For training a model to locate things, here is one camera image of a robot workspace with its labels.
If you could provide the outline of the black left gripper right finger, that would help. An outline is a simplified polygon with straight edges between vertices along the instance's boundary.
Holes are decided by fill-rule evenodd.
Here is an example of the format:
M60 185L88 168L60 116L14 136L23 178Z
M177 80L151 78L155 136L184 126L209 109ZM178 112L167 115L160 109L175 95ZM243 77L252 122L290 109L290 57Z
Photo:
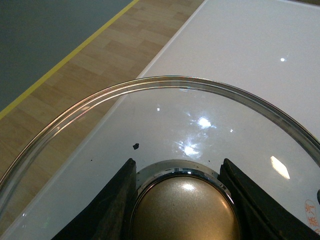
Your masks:
M224 159L218 180L231 193L242 240L318 240L320 235L289 213L232 161Z

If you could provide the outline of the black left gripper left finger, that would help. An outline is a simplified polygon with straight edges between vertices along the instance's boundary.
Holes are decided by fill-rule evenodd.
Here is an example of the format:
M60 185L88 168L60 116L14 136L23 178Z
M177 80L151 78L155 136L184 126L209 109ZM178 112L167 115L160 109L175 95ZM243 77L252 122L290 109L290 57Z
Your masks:
M136 162L130 158L97 196L54 240L119 240L125 212L136 192Z

